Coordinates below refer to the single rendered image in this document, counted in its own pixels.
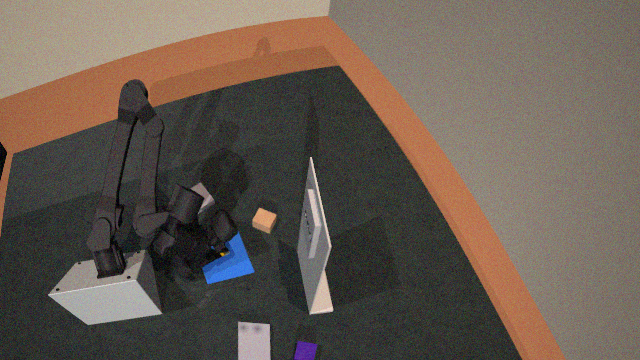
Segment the tan box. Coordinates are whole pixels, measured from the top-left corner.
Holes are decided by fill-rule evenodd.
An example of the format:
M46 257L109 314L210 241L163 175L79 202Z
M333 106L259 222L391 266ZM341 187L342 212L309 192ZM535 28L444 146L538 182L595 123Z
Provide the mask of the tan box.
M277 214L259 208L252 220L253 227L270 233L277 221Z

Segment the purple square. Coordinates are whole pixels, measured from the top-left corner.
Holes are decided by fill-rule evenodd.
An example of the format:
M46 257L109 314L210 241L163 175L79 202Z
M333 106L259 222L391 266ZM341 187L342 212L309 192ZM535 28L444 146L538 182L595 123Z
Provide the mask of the purple square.
M294 360L314 360L317 344L308 342L297 342Z

